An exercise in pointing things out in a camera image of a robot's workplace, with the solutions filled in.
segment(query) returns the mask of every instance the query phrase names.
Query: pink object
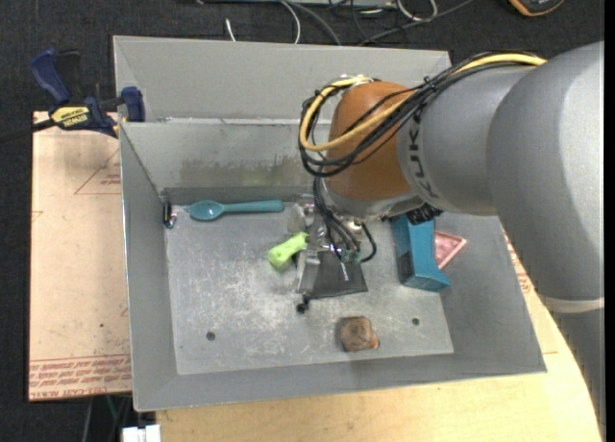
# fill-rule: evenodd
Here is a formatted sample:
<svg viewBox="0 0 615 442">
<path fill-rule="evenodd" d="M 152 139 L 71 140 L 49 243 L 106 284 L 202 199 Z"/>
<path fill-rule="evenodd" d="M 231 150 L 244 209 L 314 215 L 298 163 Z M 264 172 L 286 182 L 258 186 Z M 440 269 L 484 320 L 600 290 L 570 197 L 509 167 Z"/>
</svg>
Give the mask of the pink object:
<svg viewBox="0 0 615 442">
<path fill-rule="evenodd" d="M 456 235 L 435 231 L 433 238 L 433 250 L 438 269 L 444 268 L 451 259 L 467 243 L 467 240 Z"/>
</svg>

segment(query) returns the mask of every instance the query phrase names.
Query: brown rock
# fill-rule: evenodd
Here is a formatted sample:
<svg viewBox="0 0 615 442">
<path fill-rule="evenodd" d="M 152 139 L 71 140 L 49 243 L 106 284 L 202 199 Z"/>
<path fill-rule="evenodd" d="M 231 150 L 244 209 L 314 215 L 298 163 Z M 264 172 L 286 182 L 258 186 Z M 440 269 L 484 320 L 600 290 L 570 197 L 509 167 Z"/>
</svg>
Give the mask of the brown rock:
<svg viewBox="0 0 615 442">
<path fill-rule="evenodd" d="M 338 335 L 342 347 L 347 352 L 359 352 L 380 346 L 380 341 L 372 329 L 371 321 L 364 316 L 340 319 Z"/>
</svg>

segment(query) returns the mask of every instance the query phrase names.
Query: teal spoon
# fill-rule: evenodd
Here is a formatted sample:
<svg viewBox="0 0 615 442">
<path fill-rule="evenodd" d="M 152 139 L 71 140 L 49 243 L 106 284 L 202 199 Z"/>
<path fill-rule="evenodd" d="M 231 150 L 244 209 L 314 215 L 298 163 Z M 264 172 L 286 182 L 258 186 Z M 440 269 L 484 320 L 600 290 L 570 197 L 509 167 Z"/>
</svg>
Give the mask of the teal spoon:
<svg viewBox="0 0 615 442">
<path fill-rule="evenodd" d="M 209 222 L 215 220 L 222 213 L 255 213 L 280 212 L 284 210 L 284 201 L 267 200 L 252 201 L 248 203 L 234 203 L 223 205 L 217 201 L 197 201 L 188 207 L 188 213 L 195 220 Z"/>
</svg>

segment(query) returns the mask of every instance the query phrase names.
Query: gray metal tray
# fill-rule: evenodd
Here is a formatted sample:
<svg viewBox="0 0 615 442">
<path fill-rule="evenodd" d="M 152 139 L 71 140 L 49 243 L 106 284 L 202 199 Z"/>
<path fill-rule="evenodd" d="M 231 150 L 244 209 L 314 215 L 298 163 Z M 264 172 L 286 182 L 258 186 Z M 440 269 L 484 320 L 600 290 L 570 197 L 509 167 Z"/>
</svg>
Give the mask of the gray metal tray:
<svg viewBox="0 0 615 442">
<path fill-rule="evenodd" d="M 364 268 L 370 290 L 314 301 L 300 315 L 292 268 L 276 272 L 266 259 L 287 236 L 285 213 L 203 223 L 179 208 L 206 198 L 291 204 L 310 185 L 291 106 L 340 73 L 418 82 L 446 55 L 117 37 L 115 56 L 118 88 L 138 86 L 153 120 L 120 131 L 137 410 L 544 370 L 496 218 L 437 219 L 439 231 L 468 241 L 447 266 L 453 286 L 441 294 L 399 284 L 381 223 L 378 258 Z M 189 75 L 178 79 L 182 69 Z M 221 96 L 220 78 L 233 77 L 242 89 Z M 276 82 L 286 90 L 275 91 L 292 95 L 264 96 L 262 86 Z M 166 199 L 179 210 L 171 230 L 162 225 Z M 335 345 L 336 320 L 355 314 L 372 319 L 380 348 L 348 354 Z"/>
</svg>

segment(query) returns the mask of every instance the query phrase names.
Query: cardboard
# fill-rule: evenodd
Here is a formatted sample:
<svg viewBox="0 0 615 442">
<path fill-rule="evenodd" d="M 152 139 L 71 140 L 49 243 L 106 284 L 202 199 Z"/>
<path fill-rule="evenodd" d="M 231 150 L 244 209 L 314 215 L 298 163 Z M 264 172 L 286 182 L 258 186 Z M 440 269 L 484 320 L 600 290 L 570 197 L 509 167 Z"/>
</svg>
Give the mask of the cardboard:
<svg viewBox="0 0 615 442">
<path fill-rule="evenodd" d="M 33 136 L 31 401 L 131 390 L 119 143 Z"/>
</svg>

